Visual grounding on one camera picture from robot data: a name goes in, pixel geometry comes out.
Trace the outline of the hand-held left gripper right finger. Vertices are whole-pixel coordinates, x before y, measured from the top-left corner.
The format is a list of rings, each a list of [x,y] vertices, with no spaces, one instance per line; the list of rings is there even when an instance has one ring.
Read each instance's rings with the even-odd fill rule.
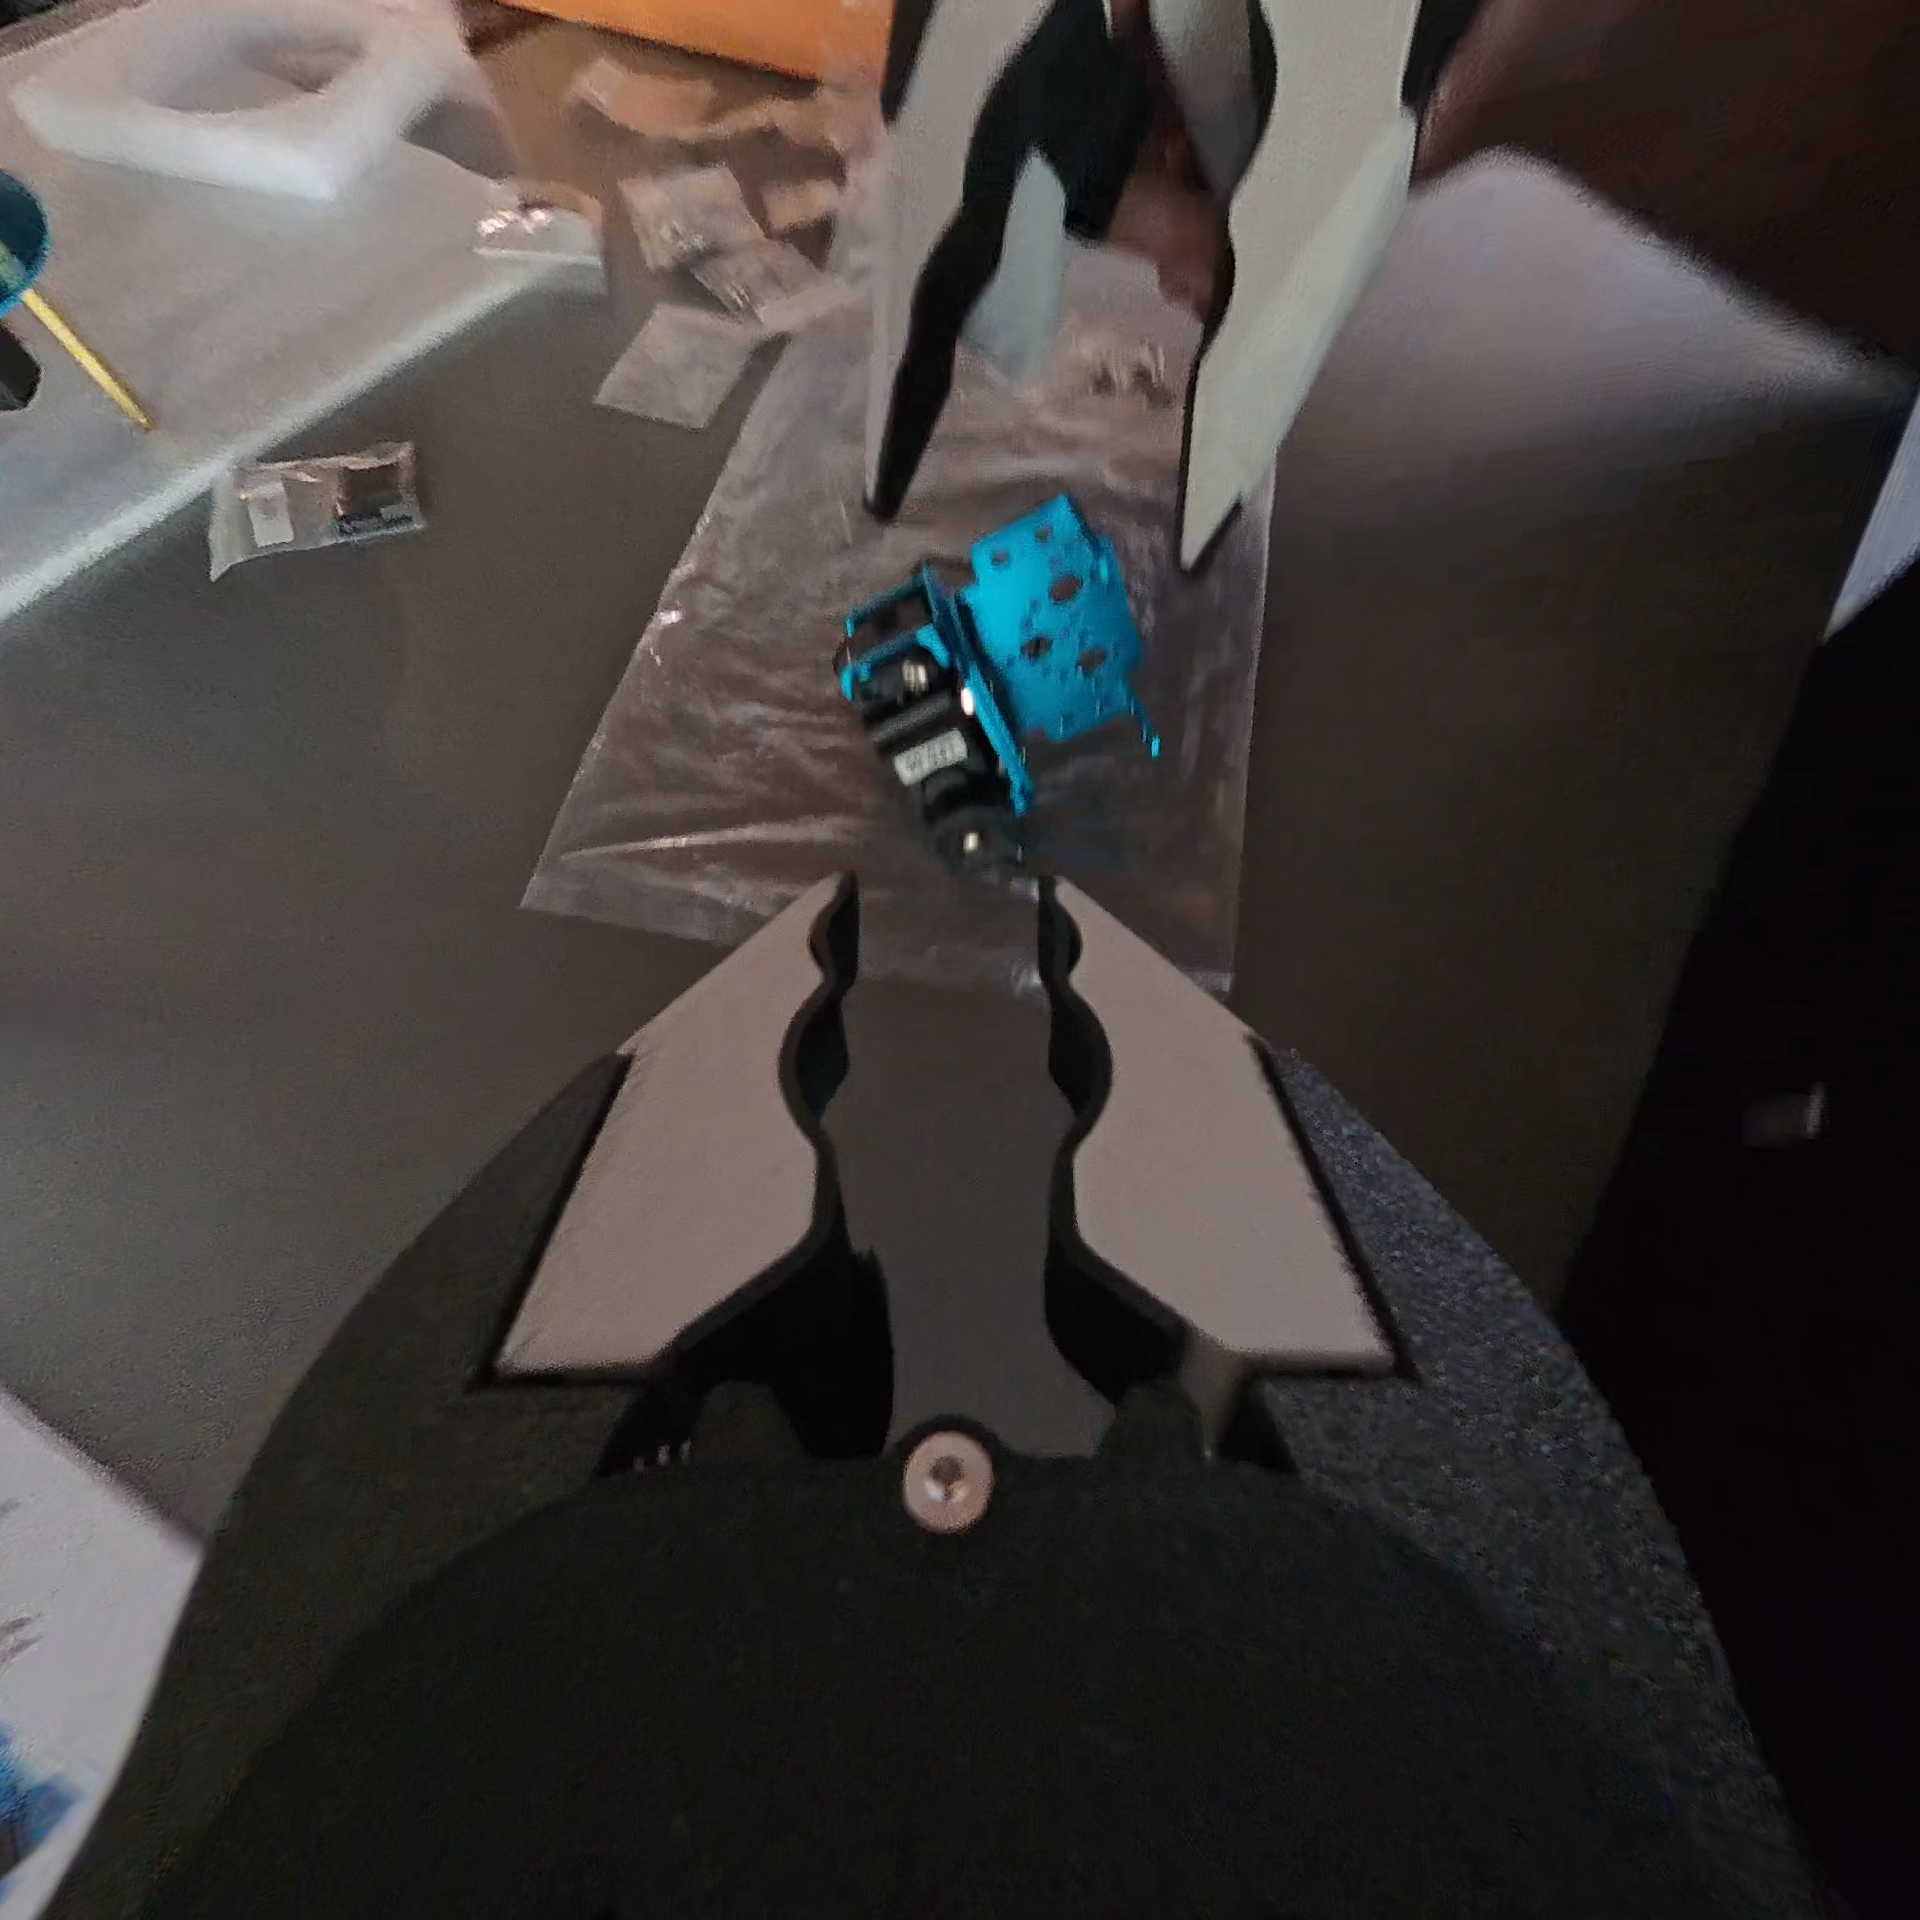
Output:
[[[1392,1369],[1254,1034],[1080,888],[1046,902],[1068,936],[1062,1006],[1102,1044],[1068,1150],[1080,1245],[1249,1369]]]

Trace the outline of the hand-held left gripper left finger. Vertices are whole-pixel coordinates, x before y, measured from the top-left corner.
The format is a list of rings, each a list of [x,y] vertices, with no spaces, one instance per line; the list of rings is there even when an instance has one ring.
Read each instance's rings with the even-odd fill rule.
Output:
[[[631,1037],[497,1377],[637,1378],[825,1245],[857,947],[857,881],[817,881]]]

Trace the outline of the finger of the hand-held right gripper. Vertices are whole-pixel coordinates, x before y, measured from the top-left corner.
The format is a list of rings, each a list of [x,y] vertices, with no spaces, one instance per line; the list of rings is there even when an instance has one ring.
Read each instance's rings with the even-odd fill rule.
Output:
[[[1062,35],[1057,10],[896,11],[871,197],[868,513],[877,522],[901,514],[959,350],[977,353],[976,300],[1001,258],[1025,146],[1020,107]]]
[[[1191,362],[1180,568],[1203,572],[1267,478],[1407,202],[1414,3],[1256,3],[1180,73],[1217,211]]]

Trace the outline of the blue perforated metal bracket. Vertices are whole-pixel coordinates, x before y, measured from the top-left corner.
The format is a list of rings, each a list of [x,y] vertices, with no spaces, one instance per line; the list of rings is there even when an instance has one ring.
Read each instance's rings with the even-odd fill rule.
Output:
[[[1113,539],[1069,494],[981,538],[950,601],[973,665],[976,709],[1024,766],[1029,747],[1064,747],[1113,724],[1160,756],[1135,688],[1142,638]]]

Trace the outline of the black servo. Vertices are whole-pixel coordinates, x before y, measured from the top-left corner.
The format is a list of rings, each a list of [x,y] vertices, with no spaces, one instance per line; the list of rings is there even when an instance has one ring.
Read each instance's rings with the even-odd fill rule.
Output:
[[[961,584],[924,563],[852,609],[831,676],[945,868],[1021,873],[1033,781]]]

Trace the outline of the person's right hand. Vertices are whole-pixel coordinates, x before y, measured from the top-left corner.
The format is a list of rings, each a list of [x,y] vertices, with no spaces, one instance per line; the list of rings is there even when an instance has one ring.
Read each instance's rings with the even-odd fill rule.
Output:
[[[1224,272],[1223,229],[1183,109],[1164,92],[1120,189],[1105,244],[1148,264],[1168,301],[1208,320]]]

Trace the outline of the pile of clear screw bags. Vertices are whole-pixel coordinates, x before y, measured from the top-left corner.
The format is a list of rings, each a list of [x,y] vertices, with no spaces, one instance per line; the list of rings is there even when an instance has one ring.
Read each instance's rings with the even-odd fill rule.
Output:
[[[707,429],[761,350],[835,320],[857,281],[816,258],[852,208],[880,138],[877,93],[817,84],[721,107],[715,84],[596,54],[564,106],[663,148],[672,165],[614,193],[637,260],[661,284],[598,382],[608,413]]]

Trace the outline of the orange cardboard box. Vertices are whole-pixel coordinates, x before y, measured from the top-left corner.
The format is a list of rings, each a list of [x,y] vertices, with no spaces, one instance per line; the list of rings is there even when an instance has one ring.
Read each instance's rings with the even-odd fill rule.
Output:
[[[512,3],[517,11],[790,81],[877,81],[893,3]]]

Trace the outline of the large clear plastic bag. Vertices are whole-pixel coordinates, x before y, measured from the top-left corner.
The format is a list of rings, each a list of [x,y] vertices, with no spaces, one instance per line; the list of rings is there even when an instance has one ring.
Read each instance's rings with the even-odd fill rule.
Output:
[[[1271,486],[1206,569],[1182,577],[1168,516],[1195,338],[1142,264],[1079,254],[1035,379],[1008,382],[972,355],[955,365],[940,437],[893,524],[857,500],[865,308],[789,344],[743,412],[523,901],[734,947],[812,882],[852,873],[871,976],[1033,993],[1033,885],[1061,876],[1223,995]],[[1149,362],[1151,389],[1089,392],[1108,353]],[[1118,547],[1160,756],[1127,724],[1038,746],[1024,872],[964,877],[861,739],[831,652],[857,603],[920,560],[961,568],[973,539],[1061,491]]]

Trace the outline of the person's black clothing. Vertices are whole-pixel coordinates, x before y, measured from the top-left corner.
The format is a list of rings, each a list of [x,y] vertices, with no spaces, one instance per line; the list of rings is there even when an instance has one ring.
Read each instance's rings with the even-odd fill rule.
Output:
[[[1917,564],[1799,684],[1561,1324],[1852,1915],[1917,1915]]]

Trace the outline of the white foam block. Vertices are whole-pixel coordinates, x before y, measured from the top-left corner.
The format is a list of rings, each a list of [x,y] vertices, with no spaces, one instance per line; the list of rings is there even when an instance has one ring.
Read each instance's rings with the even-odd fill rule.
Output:
[[[470,76],[453,5],[155,3],[28,52],[4,93],[72,160],[335,202]]]

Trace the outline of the zip bag with black parts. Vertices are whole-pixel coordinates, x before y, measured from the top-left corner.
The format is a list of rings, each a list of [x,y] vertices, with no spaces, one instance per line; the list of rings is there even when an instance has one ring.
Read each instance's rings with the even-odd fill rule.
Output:
[[[238,464],[214,478],[207,496],[207,578],[219,584],[253,560],[406,538],[422,528],[412,442]]]

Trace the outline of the white foam sheet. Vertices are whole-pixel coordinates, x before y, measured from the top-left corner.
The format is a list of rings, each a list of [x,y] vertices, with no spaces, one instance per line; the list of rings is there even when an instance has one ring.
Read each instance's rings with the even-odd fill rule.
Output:
[[[313,426],[531,292],[480,256],[493,182],[521,172],[487,83],[435,104],[342,198],[142,177],[46,150],[4,107],[4,169],[53,218],[53,304],[151,413],[151,435],[53,350],[4,417],[1,616],[35,606]]]

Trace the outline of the white instruction manual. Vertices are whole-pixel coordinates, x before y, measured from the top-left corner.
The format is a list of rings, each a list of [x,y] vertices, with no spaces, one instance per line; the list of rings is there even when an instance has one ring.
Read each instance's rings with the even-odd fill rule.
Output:
[[[1,1397],[1,1915],[53,1901],[149,1709],[201,1547]]]

